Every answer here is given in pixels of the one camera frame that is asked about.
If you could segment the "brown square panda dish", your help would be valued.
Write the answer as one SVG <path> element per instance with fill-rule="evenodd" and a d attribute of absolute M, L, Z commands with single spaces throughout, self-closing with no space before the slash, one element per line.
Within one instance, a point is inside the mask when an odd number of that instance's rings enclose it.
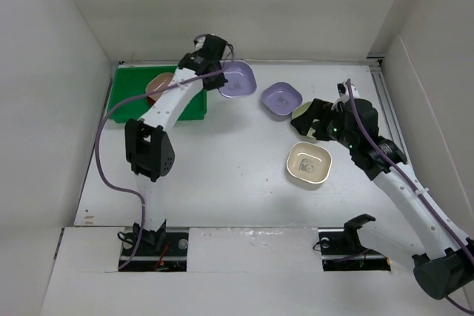
<path fill-rule="evenodd" d="M 161 73 L 157 75 L 146 87 L 145 87 L 145 92 L 147 94 L 147 97 L 153 97 L 157 100 L 160 99 L 162 96 L 162 92 L 153 94 L 153 92 L 157 90 L 161 90 L 166 88 L 171 81 L 173 80 L 174 74 L 170 72 L 166 73 Z"/>

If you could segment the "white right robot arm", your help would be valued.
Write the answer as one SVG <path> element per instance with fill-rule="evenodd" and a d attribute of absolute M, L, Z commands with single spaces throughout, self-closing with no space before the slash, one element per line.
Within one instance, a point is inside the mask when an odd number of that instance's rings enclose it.
<path fill-rule="evenodd" d="M 362 214 L 344 225 L 346 249 L 373 249 L 405 265 L 435 300 L 447 299 L 473 281 L 473 239 L 433 200 L 401 149 L 380 135 L 378 111 L 370 101 L 315 99 L 296 109 L 290 123 L 299 135 L 347 148 L 351 161 L 393 202 L 416 235 L 384 229 L 375 217 Z"/>

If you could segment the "purple square panda dish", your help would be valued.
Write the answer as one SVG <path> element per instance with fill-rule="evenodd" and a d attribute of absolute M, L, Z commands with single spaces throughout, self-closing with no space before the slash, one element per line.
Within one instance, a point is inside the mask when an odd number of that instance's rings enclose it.
<path fill-rule="evenodd" d="M 227 82 L 219 88 L 225 98 L 237 98 L 252 95 L 257 89 L 254 72 L 244 61 L 234 61 L 223 65 L 224 77 Z"/>
<path fill-rule="evenodd" d="M 276 82 L 265 89 L 260 101 L 271 119 L 284 121 L 303 102 L 301 93 L 287 82 Z"/>

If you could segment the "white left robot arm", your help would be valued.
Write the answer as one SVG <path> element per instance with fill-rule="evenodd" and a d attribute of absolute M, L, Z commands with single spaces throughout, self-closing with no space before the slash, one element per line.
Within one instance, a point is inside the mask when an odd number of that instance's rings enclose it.
<path fill-rule="evenodd" d="M 234 57 L 233 45 L 212 35 L 194 40 L 195 50 L 178 63 L 171 82 L 154 105 L 139 119 L 125 125 L 126 159 L 136 175 L 138 192 L 144 199 L 144 220 L 133 225 L 141 248 L 157 254 L 166 245 L 166 218 L 158 179 L 167 175 L 175 160 L 169 131 L 192 99 L 203 90 L 223 87 L 224 52 Z"/>

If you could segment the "red scalloped round plate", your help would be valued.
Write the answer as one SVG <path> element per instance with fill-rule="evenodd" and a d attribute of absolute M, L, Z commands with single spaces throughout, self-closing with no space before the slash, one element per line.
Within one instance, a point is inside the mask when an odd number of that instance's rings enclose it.
<path fill-rule="evenodd" d="M 149 104 L 149 106 L 153 106 L 155 103 L 156 103 L 156 99 L 153 98 L 153 97 L 147 97 L 147 103 Z"/>

